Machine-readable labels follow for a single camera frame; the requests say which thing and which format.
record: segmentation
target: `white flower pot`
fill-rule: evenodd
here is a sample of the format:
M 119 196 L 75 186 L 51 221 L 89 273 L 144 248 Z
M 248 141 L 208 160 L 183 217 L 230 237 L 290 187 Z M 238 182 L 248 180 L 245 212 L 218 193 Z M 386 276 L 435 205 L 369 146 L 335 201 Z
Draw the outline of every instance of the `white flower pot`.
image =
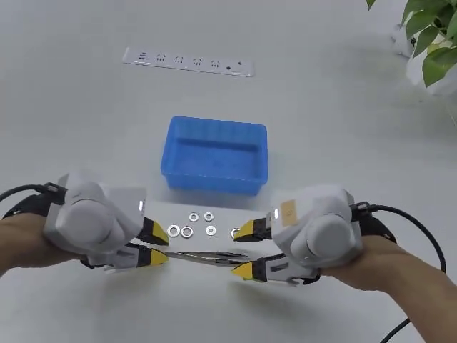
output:
M 397 54 L 409 56 L 409 61 L 406 66 L 406 77 L 408 77 L 409 81 L 411 81 L 414 86 L 420 87 L 429 94 L 437 96 L 449 96 L 457 92 L 457 66 L 451 68 L 442 80 L 426 87 L 423 83 L 422 63 L 427 57 L 430 49 L 426 49 L 418 56 L 413 57 L 413 46 L 411 40 L 406 39 L 405 26 L 397 25 L 392 33 L 392 39 L 394 40 L 393 48 L 395 52 Z M 446 41 L 441 35 L 438 35 L 433 42 L 434 44 L 438 44 L 439 47 L 451 46 L 451 43 Z

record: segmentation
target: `blue plastic tray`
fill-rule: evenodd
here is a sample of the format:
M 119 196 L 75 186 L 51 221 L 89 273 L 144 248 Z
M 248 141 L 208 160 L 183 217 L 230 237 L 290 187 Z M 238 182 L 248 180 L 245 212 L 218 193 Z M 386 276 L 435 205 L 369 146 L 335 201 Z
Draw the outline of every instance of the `blue plastic tray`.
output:
M 161 172 L 171 188 L 256 195 L 268 180 L 266 127 L 175 116 Z

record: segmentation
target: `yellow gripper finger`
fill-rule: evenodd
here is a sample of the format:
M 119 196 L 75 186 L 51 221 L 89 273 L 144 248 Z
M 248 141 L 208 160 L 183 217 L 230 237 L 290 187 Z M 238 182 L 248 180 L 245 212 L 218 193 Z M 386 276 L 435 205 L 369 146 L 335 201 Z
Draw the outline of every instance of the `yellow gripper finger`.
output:
M 266 266 L 264 259 L 258 259 L 247 263 L 240 264 L 231 270 L 233 274 L 242 277 L 245 280 L 254 280 L 257 282 L 266 282 Z
M 235 234 L 235 242 L 259 242 L 271 239 L 271 228 L 267 227 L 266 218 L 250 220 Z
M 139 267 L 157 266 L 167 262 L 169 258 L 161 251 L 148 247 L 139 247 L 138 264 Z
M 169 237 L 159 223 L 144 218 L 143 229 L 136 237 L 143 242 L 156 245 L 169 245 Z

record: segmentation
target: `power outlet socket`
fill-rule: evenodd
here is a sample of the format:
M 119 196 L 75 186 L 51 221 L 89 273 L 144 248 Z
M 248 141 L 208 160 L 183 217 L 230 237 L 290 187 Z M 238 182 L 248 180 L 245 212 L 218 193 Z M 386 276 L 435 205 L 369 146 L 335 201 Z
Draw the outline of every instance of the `power outlet socket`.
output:
M 233 76 L 254 76 L 253 62 L 242 59 L 217 59 L 127 48 L 123 62 L 140 66 L 200 71 Z

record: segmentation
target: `metal washer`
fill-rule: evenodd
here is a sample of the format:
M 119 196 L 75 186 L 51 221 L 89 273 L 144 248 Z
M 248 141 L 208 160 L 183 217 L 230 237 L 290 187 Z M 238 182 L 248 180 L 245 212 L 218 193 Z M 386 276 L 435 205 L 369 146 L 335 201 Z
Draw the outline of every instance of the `metal washer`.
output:
M 196 212 L 192 212 L 189 214 L 189 221 L 195 223 L 199 220 L 199 215 Z
M 211 220 L 214 219 L 214 214 L 212 214 L 211 212 L 205 212 L 205 214 L 203 215 L 203 218 L 204 218 L 207 222 L 210 222 Z
M 233 229 L 230 231 L 230 236 L 231 236 L 231 238 L 235 239 L 235 235 L 236 235 L 236 233 L 237 233 L 238 231 L 240 231 L 239 227 L 233 228 Z
M 166 230 L 166 233 L 170 237 L 177 237 L 181 233 L 181 229 L 179 229 L 178 225 L 170 225 L 168 229 Z
M 191 227 L 183 227 L 181 229 L 181 236 L 184 238 L 191 238 L 193 234 L 194 234 L 194 230 Z
M 216 234 L 216 228 L 212 225 L 209 225 L 206 227 L 205 232 L 208 236 L 214 236 Z

